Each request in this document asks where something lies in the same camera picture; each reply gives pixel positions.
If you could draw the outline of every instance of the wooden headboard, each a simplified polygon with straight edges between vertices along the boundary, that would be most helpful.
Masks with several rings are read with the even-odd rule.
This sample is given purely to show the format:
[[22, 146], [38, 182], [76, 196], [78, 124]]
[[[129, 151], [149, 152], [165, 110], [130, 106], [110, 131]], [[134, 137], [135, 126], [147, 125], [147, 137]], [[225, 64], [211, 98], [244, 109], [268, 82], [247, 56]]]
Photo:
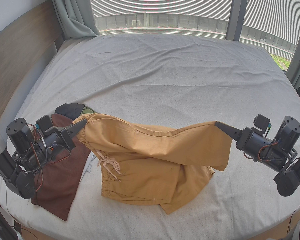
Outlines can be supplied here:
[[52, 0], [0, 32], [0, 117], [21, 80], [61, 34]]

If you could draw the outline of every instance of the green lawn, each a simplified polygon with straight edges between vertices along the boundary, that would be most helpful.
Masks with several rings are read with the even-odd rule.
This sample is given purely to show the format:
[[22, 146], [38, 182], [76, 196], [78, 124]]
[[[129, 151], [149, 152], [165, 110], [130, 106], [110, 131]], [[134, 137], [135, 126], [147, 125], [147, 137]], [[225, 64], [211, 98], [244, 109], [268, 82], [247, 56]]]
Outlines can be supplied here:
[[280, 57], [278, 55], [274, 55], [274, 54], [270, 54], [270, 55], [273, 58], [273, 60], [278, 64], [278, 66], [280, 67], [280, 69], [287, 70], [282, 65], [280, 65], [279, 62], [283, 63], [288, 68], [289, 65], [290, 65], [290, 62], [291, 62], [290, 60], [287, 60], [286, 58]]

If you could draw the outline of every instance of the pink drawstring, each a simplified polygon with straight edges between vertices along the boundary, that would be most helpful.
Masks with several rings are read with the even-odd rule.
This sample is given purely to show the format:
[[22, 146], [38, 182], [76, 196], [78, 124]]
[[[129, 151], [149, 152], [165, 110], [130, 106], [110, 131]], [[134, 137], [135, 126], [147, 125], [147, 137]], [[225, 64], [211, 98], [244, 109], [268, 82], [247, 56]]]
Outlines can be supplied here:
[[103, 166], [104, 166], [104, 168], [105, 169], [107, 169], [108, 170], [108, 172], [116, 179], [116, 180], [118, 180], [118, 181], [120, 181], [117, 177], [116, 177], [116, 175], [114, 175], [113, 173], [112, 173], [112, 171], [106, 166], [106, 164], [111, 164], [112, 166], [113, 166], [113, 168], [115, 169], [115, 171], [118, 173], [118, 174], [122, 174], [121, 172], [120, 172], [120, 165], [119, 165], [119, 162], [117, 162], [116, 161], [116, 159], [115, 158], [109, 158], [107, 155], [106, 156], [103, 156], [103, 154], [99, 151], [99, 150], [97, 150], [96, 149], [96, 152], [100, 155], [100, 157], [101, 157], [101, 159], [99, 160], [99, 162], [98, 162], [98, 164], [97, 164], [97, 167], [99, 167], [99, 165], [103, 162]]

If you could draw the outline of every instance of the white bed sheet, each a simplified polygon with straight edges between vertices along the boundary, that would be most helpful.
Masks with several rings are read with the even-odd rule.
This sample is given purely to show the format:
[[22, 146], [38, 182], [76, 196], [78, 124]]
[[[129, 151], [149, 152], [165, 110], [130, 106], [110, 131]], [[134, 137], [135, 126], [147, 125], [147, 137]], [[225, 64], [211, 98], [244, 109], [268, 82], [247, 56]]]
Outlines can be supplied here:
[[[17, 117], [35, 122], [63, 103], [174, 128], [219, 120], [252, 126], [263, 114], [273, 138], [286, 115], [300, 121], [300, 98], [263, 48], [175, 34], [72, 39], [47, 66]], [[300, 153], [300, 138], [295, 146]], [[8, 150], [13, 151], [11, 143]], [[21, 224], [56, 239], [247, 239], [286, 219], [300, 186], [278, 194], [276, 172], [244, 158], [232, 142], [228, 167], [170, 215], [101, 197], [97, 159], [82, 178], [67, 222], [12, 193], [0, 180], [0, 204]]]

